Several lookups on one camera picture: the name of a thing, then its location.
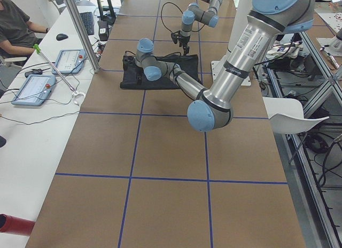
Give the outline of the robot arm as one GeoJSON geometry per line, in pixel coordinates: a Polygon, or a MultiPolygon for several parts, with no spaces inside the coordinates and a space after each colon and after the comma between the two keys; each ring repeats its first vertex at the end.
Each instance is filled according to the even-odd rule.
{"type": "Polygon", "coordinates": [[[222,0],[201,0],[208,3],[208,9],[202,10],[197,3],[191,3],[187,10],[182,14],[181,30],[178,32],[178,37],[174,43],[179,41],[179,46],[183,48],[183,54],[189,53],[188,42],[192,32],[193,23],[195,21],[206,26],[214,28],[219,20],[218,10],[222,4],[222,0]]]}
{"type": "Polygon", "coordinates": [[[192,128],[210,131],[226,126],[232,119],[230,101],[253,66],[276,35],[298,33],[311,28],[315,0],[252,0],[247,25],[231,54],[225,60],[212,86],[207,89],[178,64],[159,61],[153,55],[153,42],[139,40],[135,63],[149,81],[169,78],[193,102],[187,116],[192,128]]]}

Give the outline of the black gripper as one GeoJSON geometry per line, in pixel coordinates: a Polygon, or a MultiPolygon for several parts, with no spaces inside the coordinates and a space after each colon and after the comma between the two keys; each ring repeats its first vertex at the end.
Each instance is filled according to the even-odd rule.
{"type": "MultiPolygon", "coordinates": [[[[183,44],[183,54],[187,55],[190,51],[190,47],[188,46],[188,42],[190,41],[190,36],[179,36],[179,42],[181,44],[183,44]]],[[[136,81],[137,83],[142,83],[142,76],[141,75],[137,75],[136,76],[136,81]]]]}

